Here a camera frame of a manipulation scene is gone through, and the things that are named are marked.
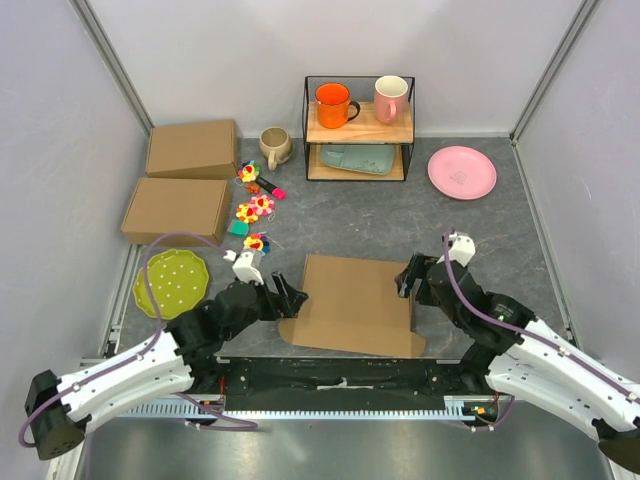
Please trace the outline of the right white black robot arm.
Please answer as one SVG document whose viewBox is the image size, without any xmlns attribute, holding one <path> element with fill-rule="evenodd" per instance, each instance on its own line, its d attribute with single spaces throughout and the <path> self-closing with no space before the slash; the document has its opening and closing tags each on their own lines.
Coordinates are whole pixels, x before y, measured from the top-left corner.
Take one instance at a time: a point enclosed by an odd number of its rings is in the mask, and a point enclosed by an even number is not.
<svg viewBox="0 0 640 480">
<path fill-rule="evenodd" d="M 639 386 L 565 341 L 517 300 L 484 291 L 456 261 L 416 254 L 395 279 L 400 297 L 439 308 L 473 341 L 458 368 L 467 392 L 487 387 L 543 409 L 639 471 Z"/>
</svg>

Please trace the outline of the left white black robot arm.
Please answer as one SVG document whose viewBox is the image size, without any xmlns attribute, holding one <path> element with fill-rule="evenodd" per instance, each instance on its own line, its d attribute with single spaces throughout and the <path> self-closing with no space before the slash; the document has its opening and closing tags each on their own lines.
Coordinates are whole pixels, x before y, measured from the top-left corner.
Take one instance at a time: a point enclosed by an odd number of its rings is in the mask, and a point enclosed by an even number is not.
<svg viewBox="0 0 640 480">
<path fill-rule="evenodd" d="M 235 280 L 214 298 L 161 323 L 138 346 L 84 370 L 36 375 L 25 401 L 18 438 L 42 460 L 61 456 L 112 418 L 166 395 L 208 393 L 220 371 L 215 359 L 225 342 L 257 321 L 297 316 L 307 293 L 275 272 L 276 288 Z"/>
</svg>

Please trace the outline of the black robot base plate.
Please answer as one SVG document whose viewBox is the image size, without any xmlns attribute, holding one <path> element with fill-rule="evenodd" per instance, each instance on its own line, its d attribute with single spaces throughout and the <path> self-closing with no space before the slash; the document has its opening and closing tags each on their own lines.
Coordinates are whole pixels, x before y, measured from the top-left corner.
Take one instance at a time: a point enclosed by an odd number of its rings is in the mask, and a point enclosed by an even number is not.
<svg viewBox="0 0 640 480">
<path fill-rule="evenodd" d="M 446 396 L 493 399 L 487 373 L 464 360 L 231 357 L 196 372 L 185 394 L 220 394 L 228 412 L 430 410 Z"/>
</svg>

